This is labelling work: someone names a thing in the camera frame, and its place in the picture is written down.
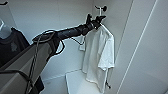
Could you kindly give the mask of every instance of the white panel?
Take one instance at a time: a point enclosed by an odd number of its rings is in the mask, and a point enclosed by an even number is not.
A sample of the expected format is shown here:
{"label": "white panel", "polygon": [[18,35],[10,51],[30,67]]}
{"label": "white panel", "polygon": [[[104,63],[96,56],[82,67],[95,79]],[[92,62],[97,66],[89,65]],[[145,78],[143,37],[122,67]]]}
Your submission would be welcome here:
{"label": "white panel", "polygon": [[17,25],[28,41],[48,29],[60,29],[57,0],[8,0]]}
{"label": "white panel", "polygon": [[117,94],[154,3],[155,0],[133,1],[111,76],[112,89],[107,94]]}
{"label": "white panel", "polygon": [[167,5],[167,0],[157,0],[119,94],[164,94],[167,91]]}
{"label": "white panel", "polygon": [[40,94],[68,94],[65,76],[43,81],[44,90]]}
{"label": "white panel", "polygon": [[96,83],[86,81],[86,74],[81,70],[66,74],[68,94],[102,94]]}

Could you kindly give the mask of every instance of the hanger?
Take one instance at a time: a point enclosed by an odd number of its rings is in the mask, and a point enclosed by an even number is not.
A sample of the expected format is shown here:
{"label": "hanger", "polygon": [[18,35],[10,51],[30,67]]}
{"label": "hanger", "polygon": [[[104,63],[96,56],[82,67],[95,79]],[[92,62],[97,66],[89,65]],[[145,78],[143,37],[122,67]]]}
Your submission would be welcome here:
{"label": "hanger", "polygon": [[106,10],[107,10],[107,6],[104,6],[103,8],[102,7],[97,7],[97,6],[95,6],[97,9],[99,9],[100,10],[100,12],[99,12],[99,15],[101,16],[102,15],[102,10],[105,12]]}
{"label": "hanger", "polygon": [[0,4],[0,5],[7,5],[8,4],[8,2],[4,2],[3,4]]}
{"label": "hanger", "polygon": [[0,31],[2,29],[2,27],[4,26],[4,22],[2,21],[2,19],[0,19],[1,23],[0,23]]}

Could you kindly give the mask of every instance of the cable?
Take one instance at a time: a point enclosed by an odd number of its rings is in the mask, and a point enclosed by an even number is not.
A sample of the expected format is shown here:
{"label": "cable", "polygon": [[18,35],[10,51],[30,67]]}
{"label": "cable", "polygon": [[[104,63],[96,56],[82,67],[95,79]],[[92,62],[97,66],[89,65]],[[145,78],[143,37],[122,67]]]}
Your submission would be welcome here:
{"label": "cable", "polygon": [[13,73],[19,73],[26,81],[30,81],[30,86],[33,87],[33,81],[22,71],[19,70],[0,71],[0,74],[13,74]]}
{"label": "cable", "polygon": [[83,44],[85,43],[85,37],[84,37],[84,41],[83,41],[82,43],[80,43],[80,42],[77,41],[76,39],[74,39],[74,38],[72,38],[72,37],[70,37],[70,36],[68,36],[68,35],[65,35],[64,33],[62,33],[62,34],[63,34],[64,36],[66,36],[66,37],[68,37],[68,38],[74,40],[74,41],[77,42],[79,45],[83,45]]}

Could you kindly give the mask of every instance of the black clothing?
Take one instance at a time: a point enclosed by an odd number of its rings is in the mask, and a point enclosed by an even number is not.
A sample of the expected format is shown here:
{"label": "black clothing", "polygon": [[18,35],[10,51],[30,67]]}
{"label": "black clothing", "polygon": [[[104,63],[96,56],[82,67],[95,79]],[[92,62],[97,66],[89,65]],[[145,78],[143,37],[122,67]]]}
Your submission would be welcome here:
{"label": "black clothing", "polygon": [[[7,38],[0,38],[0,68],[12,58],[17,56],[25,48],[30,46],[20,31],[16,30],[15,28],[11,28],[11,31],[11,34]],[[43,89],[44,85],[39,77],[30,94],[39,94]]]}

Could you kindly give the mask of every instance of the clothes hanger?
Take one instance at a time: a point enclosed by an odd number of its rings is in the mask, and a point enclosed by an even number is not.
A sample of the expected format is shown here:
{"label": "clothes hanger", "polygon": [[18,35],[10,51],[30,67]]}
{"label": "clothes hanger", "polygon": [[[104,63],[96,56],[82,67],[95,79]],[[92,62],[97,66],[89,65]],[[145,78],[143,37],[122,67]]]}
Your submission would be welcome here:
{"label": "clothes hanger", "polygon": [[2,21],[2,19],[0,19],[1,23],[0,23],[0,31],[2,29],[2,27],[4,26],[4,22]]}
{"label": "clothes hanger", "polygon": [[11,28],[5,25],[4,21],[0,18],[0,38],[7,38],[11,32]]}

